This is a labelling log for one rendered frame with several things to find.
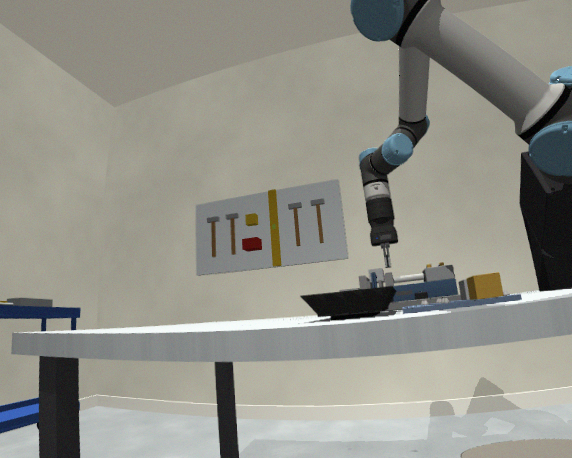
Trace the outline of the yellow rectangular block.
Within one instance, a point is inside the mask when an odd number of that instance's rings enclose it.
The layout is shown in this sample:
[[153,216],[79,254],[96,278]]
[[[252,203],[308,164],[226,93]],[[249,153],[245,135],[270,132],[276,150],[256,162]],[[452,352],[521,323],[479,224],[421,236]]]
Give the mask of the yellow rectangular block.
[[499,272],[469,277],[467,285],[470,300],[504,296]]

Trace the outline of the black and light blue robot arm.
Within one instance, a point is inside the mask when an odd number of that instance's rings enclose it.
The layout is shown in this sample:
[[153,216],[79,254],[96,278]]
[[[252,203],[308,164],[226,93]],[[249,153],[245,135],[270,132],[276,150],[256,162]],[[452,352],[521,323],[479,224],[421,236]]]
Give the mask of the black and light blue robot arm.
[[514,121],[545,177],[572,184],[572,66],[556,70],[546,83],[441,0],[351,0],[350,7],[363,36],[400,46],[399,124],[378,149],[360,153],[363,188],[388,183],[387,175],[426,134],[430,58]]

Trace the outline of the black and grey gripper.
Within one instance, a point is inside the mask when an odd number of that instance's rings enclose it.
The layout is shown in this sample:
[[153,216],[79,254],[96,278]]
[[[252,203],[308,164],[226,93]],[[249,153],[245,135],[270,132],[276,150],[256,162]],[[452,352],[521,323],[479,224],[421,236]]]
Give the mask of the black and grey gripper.
[[[394,212],[387,182],[374,182],[364,186],[368,223],[371,226],[370,239],[372,246],[383,249],[385,268],[391,268],[389,244],[398,243],[397,231],[394,227]],[[387,250],[387,255],[385,251]]]

